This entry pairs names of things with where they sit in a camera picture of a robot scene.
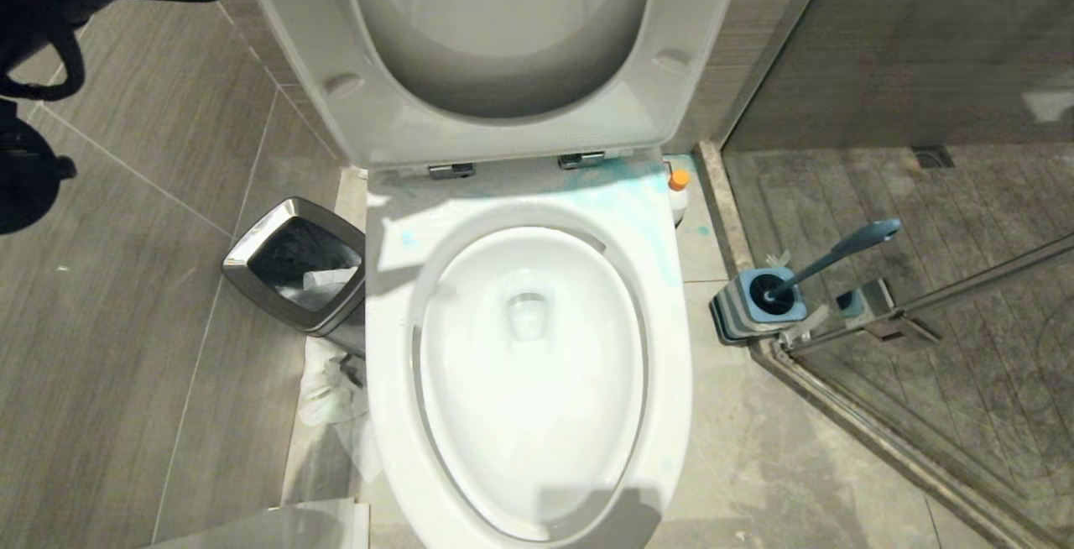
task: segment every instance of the cleaning bottle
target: cleaning bottle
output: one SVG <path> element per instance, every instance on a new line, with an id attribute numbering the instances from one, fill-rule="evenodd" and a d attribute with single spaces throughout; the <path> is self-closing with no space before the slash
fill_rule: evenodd
<path id="1" fill-rule="evenodd" d="M 671 201 L 671 217 L 674 217 L 676 228 L 682 223 L 683 213 L 686 213 L 688 201 L 686 185 L 688 183 L 690 171 L 686 170 L 671 171 L 671 175 L 668 177 L 668 199 Z"/>

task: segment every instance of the toilet brush handle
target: toilet brush handle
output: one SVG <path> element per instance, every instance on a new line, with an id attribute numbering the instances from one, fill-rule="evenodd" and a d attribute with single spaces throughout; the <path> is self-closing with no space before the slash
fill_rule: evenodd
<path id="1" fill-rule="evenodd" d="M 775 286 L 774 289 L 765 292 L 765 300 L 768 302 L 775 301 L 782 293 L 790 290 L 795 285 L 798 285 L 806 278 L 813 276 L 813 274 L 818 273 L 840 259 L 847 258 L 857 251 L 863 251 L 868 247 L 874 246 L 874 244 L 884 243 L 886 240 L 890 240 L 891 236 L 896 235 L 898 231 L 902 228 L 902 222 L 898 217 L 890 217 L 887 220 L 879 220 L 877 222 L 872 222 L 865 225 L 865 227 L 859 228 L 854 234 L 848 235 L 844 240 L 840 240 L 831 250 L 828 251 L 823 258 L 817 259 L 817 261 L 806 266 L 804 270 L 799 271 L 793 277 L 787 278 Z"/>

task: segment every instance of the toilet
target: toilet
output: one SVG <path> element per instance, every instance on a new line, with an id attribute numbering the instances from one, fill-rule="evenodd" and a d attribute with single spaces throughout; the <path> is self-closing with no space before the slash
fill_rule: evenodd
<path id="1" fill-rule="evenodd" d="M 692 407 L 659 147 L 729 0 L 259 2 L 369 171 L 369 404 L 410 525 L 645 546 Z"/>

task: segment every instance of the trash can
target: trash can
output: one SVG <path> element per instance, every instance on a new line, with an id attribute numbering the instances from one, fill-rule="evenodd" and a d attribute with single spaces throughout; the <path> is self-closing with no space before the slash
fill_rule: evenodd
<path id="1" fill-rule="evenodd" d="M 299 331 L 365 355 L 365 235 L 303 198 L 280 202 L 232 247 L 223 276 Z"/>

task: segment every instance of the floor drain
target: floor drain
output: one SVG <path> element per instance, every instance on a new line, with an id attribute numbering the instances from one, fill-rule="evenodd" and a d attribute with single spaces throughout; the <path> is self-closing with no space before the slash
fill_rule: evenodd
<path id="1" fill-rule="evenodd" d="M 910 148 L 923 170 L 949 170 L 955 167 L 950 154 L 943 146 L 915 146 Z"/>

